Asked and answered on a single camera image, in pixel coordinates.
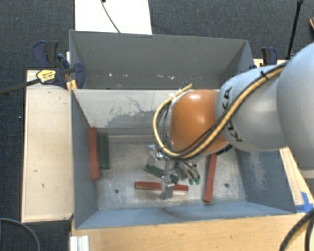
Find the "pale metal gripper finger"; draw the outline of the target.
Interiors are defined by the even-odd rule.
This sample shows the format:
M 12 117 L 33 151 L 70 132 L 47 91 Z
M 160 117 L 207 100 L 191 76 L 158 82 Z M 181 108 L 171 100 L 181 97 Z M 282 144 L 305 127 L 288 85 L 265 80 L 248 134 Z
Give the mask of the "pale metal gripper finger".
M 158 162 L 157 149 L 155 145 L 149 145 L 147 148 L 148 148 L 147 164 L 148 166 L 154 166 Z
M 170 176 L 161 177 L 161 194 L 159 198 L 161 200 L 170 199 L 173 197 L 175 184 L 172 182 Z

